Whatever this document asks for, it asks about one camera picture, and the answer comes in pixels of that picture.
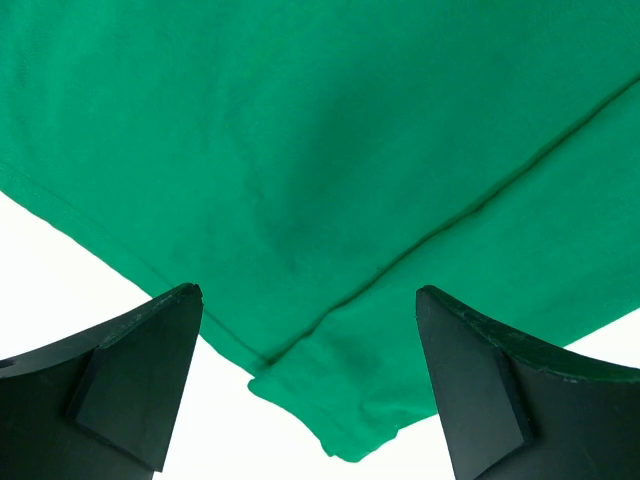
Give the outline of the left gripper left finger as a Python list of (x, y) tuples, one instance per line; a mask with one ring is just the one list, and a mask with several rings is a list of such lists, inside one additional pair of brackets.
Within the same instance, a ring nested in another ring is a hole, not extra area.
[(168, 453), (203, 315), (175, 287), (1, 362), (4, 479), (150, 479)]

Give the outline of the green t shirt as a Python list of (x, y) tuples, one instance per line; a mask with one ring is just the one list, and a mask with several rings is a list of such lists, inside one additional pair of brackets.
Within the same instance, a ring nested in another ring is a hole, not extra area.
[(635, 1), (5, 1), (1, 189), (357, 462), (436, 411), (434, 285), (570, 344), (639, 305)]

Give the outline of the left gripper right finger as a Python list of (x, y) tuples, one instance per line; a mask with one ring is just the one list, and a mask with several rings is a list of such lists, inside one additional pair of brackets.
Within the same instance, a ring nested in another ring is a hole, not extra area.
[(416, 320), (458, 479), (639, 477), (639, 371), (487, 317), (444, 291)]

